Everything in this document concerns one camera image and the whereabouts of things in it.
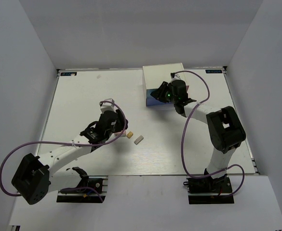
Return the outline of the white drawer cabinet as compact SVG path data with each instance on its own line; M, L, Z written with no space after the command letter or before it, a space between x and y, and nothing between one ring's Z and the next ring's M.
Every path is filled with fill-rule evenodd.
M182 70L184 70L182 63L143 66L143 90L145 96L150 95L150 91L157 89L162 82L170 82L171 73Z

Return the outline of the yellow eraser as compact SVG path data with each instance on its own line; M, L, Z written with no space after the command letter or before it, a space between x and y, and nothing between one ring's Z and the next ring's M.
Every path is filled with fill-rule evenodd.
M133 133L132 132L129 132L128 134L127 134L127 137L128 138L131 138L133 136Z

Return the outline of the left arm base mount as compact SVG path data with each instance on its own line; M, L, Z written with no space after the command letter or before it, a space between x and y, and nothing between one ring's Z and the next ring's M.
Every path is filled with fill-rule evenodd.
M84 177L76 189L60 190L57 203L100 204L107 195L108 177Z

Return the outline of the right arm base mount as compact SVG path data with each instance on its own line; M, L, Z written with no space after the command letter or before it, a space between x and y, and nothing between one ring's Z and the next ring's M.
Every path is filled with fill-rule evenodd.
M229 177L221 179L187 178L183 185L188 190L190 205L219 205L234 204L231 182Z

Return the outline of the pink correction tape dispenser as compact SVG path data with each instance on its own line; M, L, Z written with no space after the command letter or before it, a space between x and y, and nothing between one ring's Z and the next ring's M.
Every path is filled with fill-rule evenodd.
M125 137L126 136L126 130L120 131L120 132L116 132L114 133L114 135L117 136L121 136L121 137Z

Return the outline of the dark blue drawer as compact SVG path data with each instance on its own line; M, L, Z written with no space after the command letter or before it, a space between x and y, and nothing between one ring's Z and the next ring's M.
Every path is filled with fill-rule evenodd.
M170 103L170 101L160 102L151 95L152 92L157 91L157 90L158 89L147 89L146 90L145 93L146 93L146 106L147 107L162 105L162 104L165 104L165 103ZM170 91L166 91L163 96L164 96L165 99L170 100L173 95Z

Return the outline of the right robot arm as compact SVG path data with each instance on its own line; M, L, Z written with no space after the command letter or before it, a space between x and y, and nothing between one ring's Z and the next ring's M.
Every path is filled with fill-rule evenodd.
M217 191L226 176L229 162L238 147L246 139L246 133L235 109L231 106L215 108L198 102L188 96L186 83L183 80L163 82L151 93L151 96L162 103L172 103L176 112L185 117L186 123L181 139L181 158L184 171L193 179L203 179L205 188L210 192ZM203 122L208 126L209 136L213 145L213 153L204 175L189 174L184 160L184 140L190 119Z

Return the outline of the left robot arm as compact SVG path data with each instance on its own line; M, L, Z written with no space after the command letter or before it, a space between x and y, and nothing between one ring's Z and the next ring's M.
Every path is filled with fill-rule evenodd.
M13 176L12 185L30 205L38 203L52 191L99 194L85 170L67 165L104 146L112 134L127 127L128 121L120 109L102 112L99 120L90 123L67 145L61 144L57 149L38 156L25 155Z

